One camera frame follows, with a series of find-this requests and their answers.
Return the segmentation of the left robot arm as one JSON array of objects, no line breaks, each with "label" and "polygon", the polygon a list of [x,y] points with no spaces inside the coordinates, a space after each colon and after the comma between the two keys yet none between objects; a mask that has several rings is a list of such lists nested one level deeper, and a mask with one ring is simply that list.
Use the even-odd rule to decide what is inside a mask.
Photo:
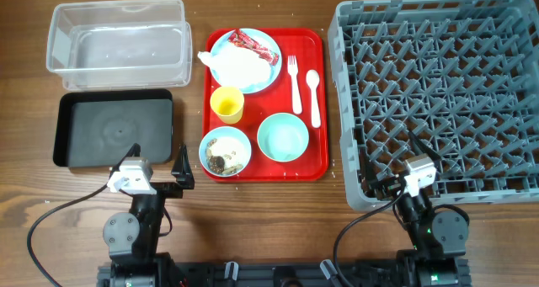
[{"label": "left robot arm", "polygon": [[150,162],[134,144],[110,170],[107,187],[131,196],[127,212],[112,215],[104,224],[103,239],[109,248],[109,267],[98,271],[97,286],[177,286],[189,284],[186,274],[170,254],[158,253],[167,199],[180,199],[195,186],[186,145],[179,146],[171,175],[173,182],[153,182]]}]

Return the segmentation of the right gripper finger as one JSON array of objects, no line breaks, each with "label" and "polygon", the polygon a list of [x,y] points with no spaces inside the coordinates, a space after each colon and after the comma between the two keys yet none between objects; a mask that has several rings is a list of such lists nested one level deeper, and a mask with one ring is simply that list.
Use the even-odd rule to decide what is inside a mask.
[{"label": "right gripper finger", "polygon": [[362,147],[360,149],[360,165],[361,174],[366,182],[375,182],[376,173],[374,172],[373,164],[366,153],[366,149]]},{"label": "right gripper finger", "polygon": [[408,133],[413,152],[416,155],[426,154],[432,161],[440,161],[441,156],[424,144],[412,131]]}]

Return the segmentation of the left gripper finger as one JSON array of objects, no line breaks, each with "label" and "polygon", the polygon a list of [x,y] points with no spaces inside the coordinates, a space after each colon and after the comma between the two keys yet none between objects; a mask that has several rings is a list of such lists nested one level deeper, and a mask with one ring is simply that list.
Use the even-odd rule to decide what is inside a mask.
[{"label": "left gripper finger", "polygon": [[139,157],[140,156],[140,153],[141,153],[141,147],[139,144],[137,143],[134,143],[131,148],[129,149],[129,151],[120,159],[120,161],[118,163],[116,163],[111,169],[110,171],[112,173],[114,172],[118,172],[120,170],[120,165],[121,163],[128,157]]},{"label": "left gripper finger", "polygon": [[171,174],[177,183],[192,183],[193,173],[189,164],[187,147],[185,144],[179,145],[179,152],[174,161]]}]

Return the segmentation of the yellow plastic cup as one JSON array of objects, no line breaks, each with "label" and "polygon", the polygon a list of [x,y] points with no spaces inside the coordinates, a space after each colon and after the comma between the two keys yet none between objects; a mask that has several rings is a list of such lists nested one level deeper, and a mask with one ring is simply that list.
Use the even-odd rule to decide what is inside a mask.
[{"label": "yellow plastic cup", "polygon": [[211,94],[210,106],[223,123],[233,125],[243,116],[244,101],[238,88],[219,87]]}]

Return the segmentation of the green bowl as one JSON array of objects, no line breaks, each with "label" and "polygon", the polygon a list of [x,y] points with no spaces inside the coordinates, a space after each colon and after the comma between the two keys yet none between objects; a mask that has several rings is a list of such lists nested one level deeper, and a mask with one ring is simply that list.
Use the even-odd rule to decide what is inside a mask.
[{"label": "green bowl", "polygon": [[295,161],[307,150],[309,141],[305,123],[289,113],[270,115],[257,131],[259,149],[275,162]]}]

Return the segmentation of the red snack wrapper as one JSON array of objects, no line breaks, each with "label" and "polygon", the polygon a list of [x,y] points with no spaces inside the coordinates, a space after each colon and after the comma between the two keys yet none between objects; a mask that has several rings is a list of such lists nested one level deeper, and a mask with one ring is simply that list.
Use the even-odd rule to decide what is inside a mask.
[{"label": "red snack wrapper", "polygon": [[255,52],[259,58],[266,60],[271,66],[275,66],[280,59],[275,52],[261,45],[257,40],[251,38],[240,29],[233,30],[227,40],[236,47]]}]

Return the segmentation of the white napkin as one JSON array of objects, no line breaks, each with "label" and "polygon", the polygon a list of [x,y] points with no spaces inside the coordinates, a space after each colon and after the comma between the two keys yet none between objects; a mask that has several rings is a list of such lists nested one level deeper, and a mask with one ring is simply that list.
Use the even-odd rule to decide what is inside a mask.
[{"label": "white napkin", "polygon": [[223,87],[244,89],[266,82],[271,76],[271,66],[266,60],[231,43],[219,46],[215,53],[200,51],[197,56]]}]

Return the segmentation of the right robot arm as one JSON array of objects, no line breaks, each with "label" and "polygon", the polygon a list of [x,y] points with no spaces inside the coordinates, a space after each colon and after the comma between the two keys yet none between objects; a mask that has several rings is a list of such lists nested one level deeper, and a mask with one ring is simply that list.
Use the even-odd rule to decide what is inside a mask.
[{"label": "right robot arm", "polygon": [[457,286],[472,284],[466,254],[470,219],[454,205],[432,205],[426,189],[433,185],[441,157],[413,133],[414,156],[405,169],[379,179],[365,153],[365,181],[370,189],[392,197],[392,210],[414,245],[393,260],[358,262],[355,275],[362,286]]}]

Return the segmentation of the food scraps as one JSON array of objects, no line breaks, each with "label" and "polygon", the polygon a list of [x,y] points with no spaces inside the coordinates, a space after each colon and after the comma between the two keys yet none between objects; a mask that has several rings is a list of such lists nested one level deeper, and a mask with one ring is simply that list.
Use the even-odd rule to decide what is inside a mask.
[{"label": "food scraps", "polygon": [[244,168],[245,149],[239,140],[224,136],[208,142],[205,157],[212,173],[229,176]]}]

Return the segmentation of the light blue bowl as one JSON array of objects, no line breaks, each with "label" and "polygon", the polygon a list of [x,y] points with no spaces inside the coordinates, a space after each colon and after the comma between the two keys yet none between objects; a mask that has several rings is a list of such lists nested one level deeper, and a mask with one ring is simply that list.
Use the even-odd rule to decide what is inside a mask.
[{"label": "light blue bowl", "polygon": [[249,164],[252,146],[249,138],[237,128],[217,127],[201,140],[201,166],[214,178],[232,178]]}]

